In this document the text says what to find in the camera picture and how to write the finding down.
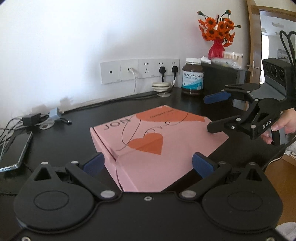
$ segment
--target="red vase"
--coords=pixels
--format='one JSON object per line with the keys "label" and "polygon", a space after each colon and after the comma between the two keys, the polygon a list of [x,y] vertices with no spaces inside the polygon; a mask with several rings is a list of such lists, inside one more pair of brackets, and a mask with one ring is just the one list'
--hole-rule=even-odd
{"label": "red vase", "polygon": [[213,46],[210,48],[210,51],[209,51],[209,59],[212,59],[212,58],[223,58],[224,56],[224,47],[222,45],[224,41],[223,40],[220,40],[220,39],[216,39],[214,40],[214,44]]}

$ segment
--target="orange flower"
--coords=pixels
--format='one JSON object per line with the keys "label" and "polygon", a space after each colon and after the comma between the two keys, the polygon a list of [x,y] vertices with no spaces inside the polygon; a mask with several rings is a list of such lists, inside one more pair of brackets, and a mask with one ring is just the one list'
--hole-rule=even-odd
{"label": "orange flower", "polygon": [[199,22],[204,28],[206,27],[206,26],[205,26],[205,22],[202,21],[201,19],[199,19],[198,22]]}
{"label": "orange flower", "polygon": [[223,40],[224,39],[224,32],[218,30],[218,32],[217,32],[217,38]]}
{"label": "orange flower", "polygon": [[205,22],[208,28],[216,27],[216,20],[213,18],[207,18]]}
{"label": "orange flower", "polygon": [[211,39],[216,39],[217,38],[217,30],[215,30],[215,29],[213,29],[213,28],[209,28],[208,30],[207,30],[207,33],[206,33],[208,36],[209,36],[209,38],[211,38]]}
{"label": "orange flower", "polygon": [[235,33],[233,33],[232,35],[229,36],[229,42],[231,42],[231,43],[233,42],[234,36],[235,36]]}
{"label": "orange flower", "polygon": [[210,39],[208,38],[208,36],[205,33],[202,33],[202,36],[203,36],[204,40],[210,41]]}
{"label": "orange flower", "polygon": [[218,23],[218,31],[225,32],[226,31],[226,24],[222,21]]}
{"label": "orange flower", "polygon": [[202,33],[205,31],[205,29],[202,26],[200,26],[200,30]]}
{"label": "orange flower", "polygon": [[226,39],[226,42],[229,42],[230,35],[229,34],[225,34],[224,38]]}
{"label": "orange flower", "polygon": [[225,43],[225,44],[223,45],[223,47],[228,47],[228,46],[230,46],[230,45],[232,45],[232,43]]}
{"label": "orange flower", "polygon": [[225,35],[229,35],[229,32],[230,32],[230,29],[229,29],[229,28],[227,28],[227,29],[225,29],[225,32],[224,32],[224,34],[225,34]]}
{"label": "orange flower", "polygon": [[234,30],[234,22],[232,22],[229,18],[224,19],[226,27]]}

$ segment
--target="phone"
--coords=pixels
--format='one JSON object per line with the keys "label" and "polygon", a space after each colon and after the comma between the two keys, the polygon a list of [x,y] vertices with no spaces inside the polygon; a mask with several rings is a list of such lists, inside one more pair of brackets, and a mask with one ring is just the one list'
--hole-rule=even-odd
{"label": "phone", "polygon": [[0,160],[0,172],[8,172],[21,166],[32,137],[33,133],[28,132],[10,139]]}

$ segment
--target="blackmores label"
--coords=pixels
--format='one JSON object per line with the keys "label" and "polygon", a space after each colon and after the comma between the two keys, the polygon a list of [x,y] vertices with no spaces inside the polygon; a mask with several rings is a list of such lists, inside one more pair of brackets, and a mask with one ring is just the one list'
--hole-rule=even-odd
{"label": "blackmores label", "polygon": [[182,87],[189,90],[202,90],[203,77],[204,73],[202,72],[183,71]]}

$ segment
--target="brown bottle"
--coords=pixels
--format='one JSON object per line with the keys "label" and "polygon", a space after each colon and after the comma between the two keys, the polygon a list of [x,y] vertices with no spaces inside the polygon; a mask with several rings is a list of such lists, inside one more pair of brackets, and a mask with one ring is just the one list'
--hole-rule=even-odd
{"label": "brown bottle", "polygon": [[182,93],[192,96],[202,95],[203,77],[200,58],[187,58],[183,67]]}

